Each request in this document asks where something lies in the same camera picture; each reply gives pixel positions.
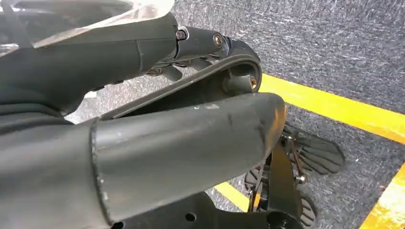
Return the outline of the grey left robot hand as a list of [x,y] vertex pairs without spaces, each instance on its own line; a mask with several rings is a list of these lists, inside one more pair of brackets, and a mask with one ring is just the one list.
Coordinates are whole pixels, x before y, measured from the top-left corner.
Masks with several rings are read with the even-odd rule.
[[215,208],[205,190],[264,160],[283,99],[251,87],[244,42],[178,27],[170,13],[34,47],[3,15],[3,229],[267,228],[265,213]]

